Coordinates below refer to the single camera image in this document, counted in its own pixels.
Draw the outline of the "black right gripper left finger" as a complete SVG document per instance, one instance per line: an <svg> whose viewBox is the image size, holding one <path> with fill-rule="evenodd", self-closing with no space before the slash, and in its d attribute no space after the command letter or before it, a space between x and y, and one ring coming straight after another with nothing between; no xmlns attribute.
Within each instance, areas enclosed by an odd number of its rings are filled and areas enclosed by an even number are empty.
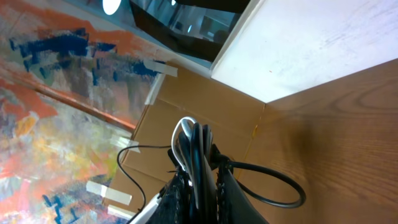
<svg viewBox="0 0 398 224"><path fill-rule="evenodd" d="M189 223L191 188L188 175L177 170L155 212L146 224L187 224Z"/></svg>

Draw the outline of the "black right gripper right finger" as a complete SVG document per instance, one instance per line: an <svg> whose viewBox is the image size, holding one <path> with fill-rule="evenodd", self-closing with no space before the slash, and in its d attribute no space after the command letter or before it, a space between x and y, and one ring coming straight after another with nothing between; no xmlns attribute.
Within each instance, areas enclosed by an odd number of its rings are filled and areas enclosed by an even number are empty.
<svg viewBox="0 0 398 224"><path fill-rule="evenodd" d="M268 224L253 207L228 168L218 170L217 204L220 224Z"/></svg>

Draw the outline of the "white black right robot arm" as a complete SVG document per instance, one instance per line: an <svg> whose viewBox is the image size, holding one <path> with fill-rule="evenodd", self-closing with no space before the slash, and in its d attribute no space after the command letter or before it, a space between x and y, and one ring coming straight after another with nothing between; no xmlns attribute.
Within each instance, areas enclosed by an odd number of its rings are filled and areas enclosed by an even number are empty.
<svg viewBox="0 0 398 224"><path fill-rule="evenodd" d="M223 168L217 181L209 167L189 186L190 177L178 170L168 185L131 223L247 223L266 224L232 173Z"/></svg>

